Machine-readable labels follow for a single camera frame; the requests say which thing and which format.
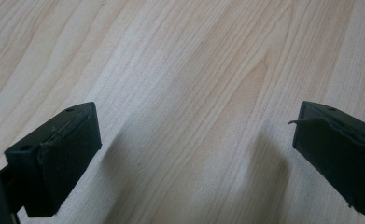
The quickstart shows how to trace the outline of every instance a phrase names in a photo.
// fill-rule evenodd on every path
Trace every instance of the wooden table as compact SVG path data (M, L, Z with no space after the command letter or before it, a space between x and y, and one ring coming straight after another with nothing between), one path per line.
M0 1L0 168L71 105L103 139L22 223L365 223L292 148L303 100L365 121L365 0Z

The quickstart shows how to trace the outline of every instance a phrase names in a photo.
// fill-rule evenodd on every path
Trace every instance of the table surface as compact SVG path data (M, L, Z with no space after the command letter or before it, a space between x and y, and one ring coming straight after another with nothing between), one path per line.
M0 1L0 168L71 105L103 140L22 223L365 223L292 148L302 101L365 121L365 0Z

